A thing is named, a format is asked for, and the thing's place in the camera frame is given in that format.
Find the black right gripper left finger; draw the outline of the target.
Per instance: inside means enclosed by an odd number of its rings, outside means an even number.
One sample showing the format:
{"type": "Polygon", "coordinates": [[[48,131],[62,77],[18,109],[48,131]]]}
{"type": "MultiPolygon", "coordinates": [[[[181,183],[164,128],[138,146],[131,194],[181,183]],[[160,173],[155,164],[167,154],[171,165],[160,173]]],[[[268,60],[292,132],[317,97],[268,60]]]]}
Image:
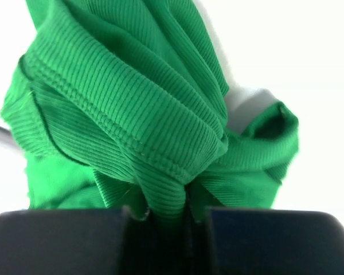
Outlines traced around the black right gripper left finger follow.
{"type": "Polygon", "coordinates": [[[137,274],[129,209],[0,214],[0,274],[137,274]]]}

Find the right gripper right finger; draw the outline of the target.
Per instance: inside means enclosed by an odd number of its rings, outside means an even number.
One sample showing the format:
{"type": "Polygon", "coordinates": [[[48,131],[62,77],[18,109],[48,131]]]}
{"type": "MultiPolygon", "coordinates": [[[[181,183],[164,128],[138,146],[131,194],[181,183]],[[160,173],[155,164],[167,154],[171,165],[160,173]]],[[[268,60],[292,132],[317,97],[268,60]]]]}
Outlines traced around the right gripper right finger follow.
{"type": "Polygon", "coordinates": [[[344,274],[344,227],[316,211],[206,211],[196,274],[344,274]]]}

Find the green tank top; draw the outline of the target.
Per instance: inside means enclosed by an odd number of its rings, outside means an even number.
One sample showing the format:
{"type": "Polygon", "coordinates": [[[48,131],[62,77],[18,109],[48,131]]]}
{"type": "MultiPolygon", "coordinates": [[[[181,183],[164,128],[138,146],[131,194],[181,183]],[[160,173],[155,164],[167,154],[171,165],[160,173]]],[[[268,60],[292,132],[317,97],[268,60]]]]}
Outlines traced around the green tank top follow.
{"type": "Polygon", "coordinates": [[[192,1],[27,1],[37,35],[1,110],[28,161],[31,209],[153,211],[182,221],[208,194],[272,206],[299,147],[298,119],[271,103],[228,127],[224,79],[192,1]]]}

